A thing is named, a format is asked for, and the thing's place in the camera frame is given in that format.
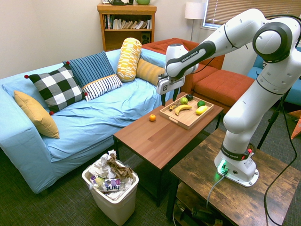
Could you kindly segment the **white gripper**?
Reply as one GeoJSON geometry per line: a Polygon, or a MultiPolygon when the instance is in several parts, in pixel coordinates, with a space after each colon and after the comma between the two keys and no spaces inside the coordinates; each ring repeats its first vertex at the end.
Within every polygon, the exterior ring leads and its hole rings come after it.
{"type": "Polygon", "coordinates": [[[173,101],[176,100],[179,93],[179,88],[185,83],[185,77],[182,77],[178,80],[171,81],[171,78],[168,75],[161,74],[158,76],[157,82],[157,93],[161,95],[162,106],[166,105],[166,93],[174,90],[173,101]]]}

